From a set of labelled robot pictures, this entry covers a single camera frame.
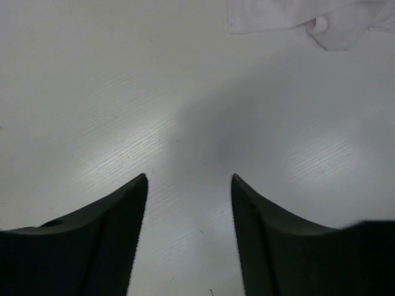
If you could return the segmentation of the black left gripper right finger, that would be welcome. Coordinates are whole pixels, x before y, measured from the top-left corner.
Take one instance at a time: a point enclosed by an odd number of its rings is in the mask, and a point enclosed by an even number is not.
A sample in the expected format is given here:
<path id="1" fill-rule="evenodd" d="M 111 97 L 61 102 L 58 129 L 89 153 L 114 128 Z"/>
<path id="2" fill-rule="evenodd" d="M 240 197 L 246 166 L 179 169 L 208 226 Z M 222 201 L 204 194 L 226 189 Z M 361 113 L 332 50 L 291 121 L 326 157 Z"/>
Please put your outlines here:
<path id="1" fill-rule="evenodd" d="M 394 294 L 394 221 L 329 228 L 262 197 L 238 175 L 231 206 L 246 295 Z"/>

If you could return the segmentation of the white tank top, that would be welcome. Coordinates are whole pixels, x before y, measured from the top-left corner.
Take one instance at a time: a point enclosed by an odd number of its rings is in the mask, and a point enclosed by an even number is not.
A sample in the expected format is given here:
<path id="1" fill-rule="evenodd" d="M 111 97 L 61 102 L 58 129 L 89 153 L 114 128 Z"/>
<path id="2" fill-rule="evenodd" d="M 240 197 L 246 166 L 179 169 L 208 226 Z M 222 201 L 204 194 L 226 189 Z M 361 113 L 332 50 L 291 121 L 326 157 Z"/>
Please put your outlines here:
<path id="1" fill-rule="evenodd" d="M 231 34 L 304 25 L 327 51 L 354 47 L 367 31 L 394 31 L 394 1 L 228 1 Z"/>

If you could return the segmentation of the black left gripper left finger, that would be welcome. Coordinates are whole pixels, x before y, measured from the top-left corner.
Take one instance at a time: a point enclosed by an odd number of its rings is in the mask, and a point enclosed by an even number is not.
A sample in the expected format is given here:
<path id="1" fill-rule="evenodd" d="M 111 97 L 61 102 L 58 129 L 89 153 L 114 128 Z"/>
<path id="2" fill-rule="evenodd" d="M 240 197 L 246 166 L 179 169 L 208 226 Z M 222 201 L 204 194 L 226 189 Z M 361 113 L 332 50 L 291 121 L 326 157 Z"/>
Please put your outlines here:
<path id="1" fill-rule="evenodd" d="M 2 295 L 126 295 L 148 197 L 140 174 L 38 227 L 1 232 Z"/>

